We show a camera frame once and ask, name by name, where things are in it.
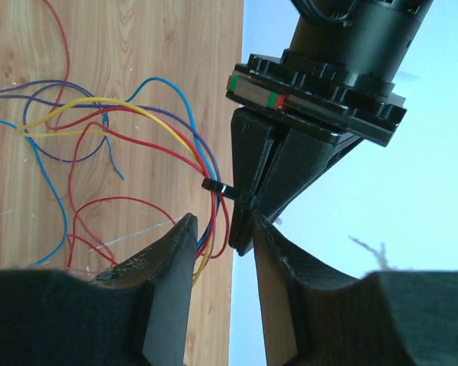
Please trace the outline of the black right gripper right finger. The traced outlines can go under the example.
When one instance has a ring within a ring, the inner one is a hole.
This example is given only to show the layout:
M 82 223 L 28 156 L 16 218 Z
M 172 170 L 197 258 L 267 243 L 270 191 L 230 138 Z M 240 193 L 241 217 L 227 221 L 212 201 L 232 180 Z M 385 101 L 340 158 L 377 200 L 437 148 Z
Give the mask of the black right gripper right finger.
M 458 365 L 458 271 L 356 279 L 267 219 L 253 244 L 269 365 Z

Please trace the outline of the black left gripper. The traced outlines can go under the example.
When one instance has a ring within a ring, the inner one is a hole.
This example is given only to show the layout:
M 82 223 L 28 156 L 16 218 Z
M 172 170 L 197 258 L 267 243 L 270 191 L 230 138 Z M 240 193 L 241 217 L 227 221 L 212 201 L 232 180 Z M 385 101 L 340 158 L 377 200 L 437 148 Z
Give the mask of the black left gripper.
M 241 256 L 253 248 L 253 218 L 273 222 L 309 185 L 363 140 L 387 146 L 406 110 L 394 85 L 297 53 L 250 55 L 227 82 L 226 96 L 306 133 L 328 128 L 351 133 L 340 143 L 274 126 L 248 108 L 231 120 L 234 203 L 230 246 Z

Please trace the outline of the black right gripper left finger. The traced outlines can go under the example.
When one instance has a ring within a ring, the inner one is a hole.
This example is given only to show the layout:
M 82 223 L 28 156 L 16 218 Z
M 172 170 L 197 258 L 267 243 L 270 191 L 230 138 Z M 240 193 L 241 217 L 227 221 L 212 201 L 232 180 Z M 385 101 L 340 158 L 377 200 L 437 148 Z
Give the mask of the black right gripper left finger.
M 0 365 L 181 365 L 197 218 L 91 281 L 0 270 Z

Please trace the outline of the black zip tie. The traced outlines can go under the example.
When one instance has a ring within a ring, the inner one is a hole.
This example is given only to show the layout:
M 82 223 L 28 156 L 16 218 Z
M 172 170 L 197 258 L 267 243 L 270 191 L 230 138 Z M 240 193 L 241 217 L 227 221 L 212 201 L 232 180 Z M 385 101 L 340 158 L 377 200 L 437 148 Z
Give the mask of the black zip tie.
M 215 181 L 210 178 L 203 179 L 202 187 L 208 191 L 213 191 L 216 194 L 221 194 L 223 197 L 231 199 L 235 203 L 238 203 L 246 208 L 252 208 L 256 198 L 256 196 L 250 192 L 236 189 L 230 185 L 226 185 L 225 183 Z

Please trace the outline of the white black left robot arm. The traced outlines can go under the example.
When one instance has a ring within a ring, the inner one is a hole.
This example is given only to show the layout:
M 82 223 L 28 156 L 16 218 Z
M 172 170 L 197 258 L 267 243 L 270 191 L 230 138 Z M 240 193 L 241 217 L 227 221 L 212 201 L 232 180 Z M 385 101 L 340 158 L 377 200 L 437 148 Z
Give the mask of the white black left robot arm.
M 281 56 L 238 63 L 226 96 L 237 192 L 229 243 L 253 247 L 253 219 L 274 220 L 361 142 L 389 144 L 405 116 L 393 79 L 429 1 L 296 1 Z

